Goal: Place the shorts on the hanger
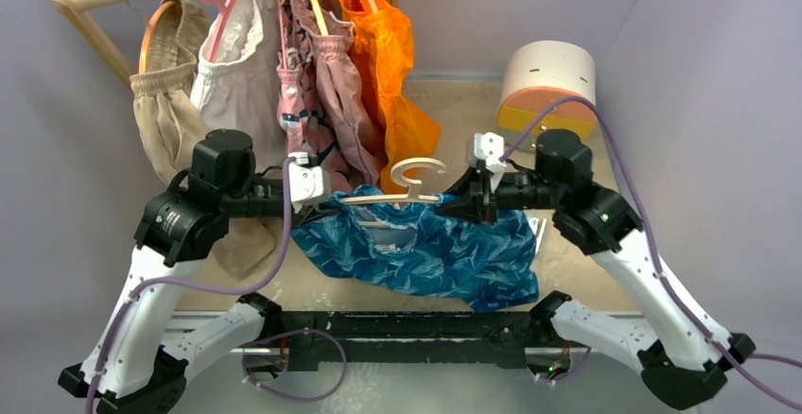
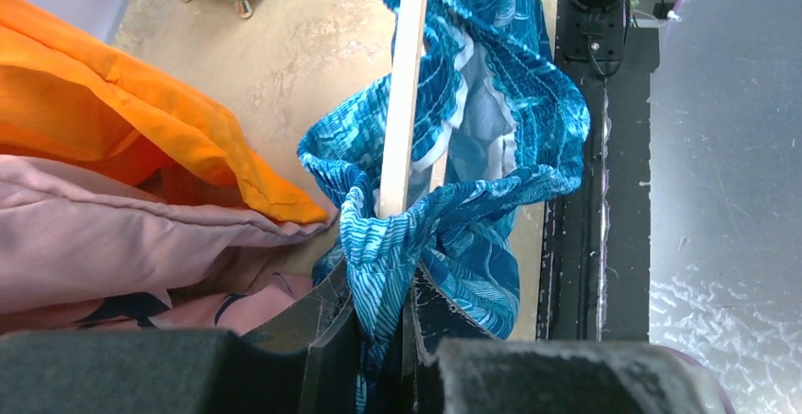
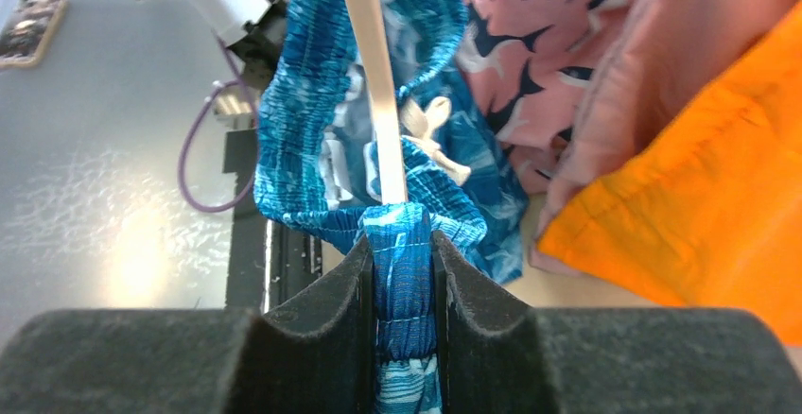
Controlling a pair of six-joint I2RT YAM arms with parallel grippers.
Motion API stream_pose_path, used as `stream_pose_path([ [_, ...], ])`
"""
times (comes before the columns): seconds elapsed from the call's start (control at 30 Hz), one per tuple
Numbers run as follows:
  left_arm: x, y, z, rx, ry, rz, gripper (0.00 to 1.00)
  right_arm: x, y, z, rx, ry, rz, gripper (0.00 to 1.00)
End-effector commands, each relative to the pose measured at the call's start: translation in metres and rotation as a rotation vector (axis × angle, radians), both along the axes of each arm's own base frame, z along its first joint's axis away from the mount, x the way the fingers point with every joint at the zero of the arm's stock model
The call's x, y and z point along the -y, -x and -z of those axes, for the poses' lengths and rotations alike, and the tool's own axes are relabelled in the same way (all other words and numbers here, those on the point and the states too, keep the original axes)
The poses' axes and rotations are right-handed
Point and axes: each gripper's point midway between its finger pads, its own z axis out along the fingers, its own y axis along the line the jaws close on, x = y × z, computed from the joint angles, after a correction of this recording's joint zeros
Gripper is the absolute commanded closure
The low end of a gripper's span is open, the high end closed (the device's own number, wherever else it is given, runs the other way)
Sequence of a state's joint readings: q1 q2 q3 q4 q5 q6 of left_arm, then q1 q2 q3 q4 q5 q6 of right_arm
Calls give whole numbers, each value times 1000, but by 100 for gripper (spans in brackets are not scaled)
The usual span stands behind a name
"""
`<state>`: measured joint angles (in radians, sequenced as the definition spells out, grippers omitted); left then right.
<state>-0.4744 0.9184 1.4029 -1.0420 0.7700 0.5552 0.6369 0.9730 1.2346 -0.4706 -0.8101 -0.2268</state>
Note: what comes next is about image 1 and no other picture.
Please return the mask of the blue leaf-print shorts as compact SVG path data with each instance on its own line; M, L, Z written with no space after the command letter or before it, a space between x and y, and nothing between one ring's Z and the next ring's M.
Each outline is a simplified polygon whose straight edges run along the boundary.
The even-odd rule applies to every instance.
M324 275L411 295L460 299L478 313L535 302L537 238L522 211L493 224L438 216L431 203L349 205L293 228L292 239Z

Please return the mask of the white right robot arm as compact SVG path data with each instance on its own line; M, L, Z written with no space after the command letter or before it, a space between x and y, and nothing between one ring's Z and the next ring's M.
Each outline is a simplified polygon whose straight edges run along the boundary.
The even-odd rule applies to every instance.
M716 396L727 372L755 351L755 343L720 325L663 260L651 255L635 209L619 192L594 181L591 149L567 129L537 137L531 168L504 162L504 149L501 136L475 134L468 144L468 169L438 214L493 224L504 211L552 211L560 235L602 267L645 319L641 326L615 319L554 291L530 312L533 337L545 345L559 339L580 343L617 360L677 410Z

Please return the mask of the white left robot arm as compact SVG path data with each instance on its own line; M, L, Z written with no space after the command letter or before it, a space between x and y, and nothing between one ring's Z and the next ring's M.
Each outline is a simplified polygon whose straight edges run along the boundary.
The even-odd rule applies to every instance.
M288 250L295 214L330 195L317 157L293 152L281 177L255 170L252 138L235 129L209 132L190 165L145 207L134 235L127 281L90 355L61 372L58 383L89 413L167 413L186 386L235 348L269 347L289 336L282 308L261 284L232 290L235 304L186 336L165 338L176 304L235 218L278 217L279 247Z

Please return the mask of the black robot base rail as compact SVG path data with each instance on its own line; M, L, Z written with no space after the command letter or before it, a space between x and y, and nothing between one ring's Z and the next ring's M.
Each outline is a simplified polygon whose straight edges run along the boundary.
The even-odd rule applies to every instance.
M541 306L532 311L290 311L261 295L241 301L264 317L248 349L275 346L290 371L322 363L492 364L564 371L578 342L557 336Z

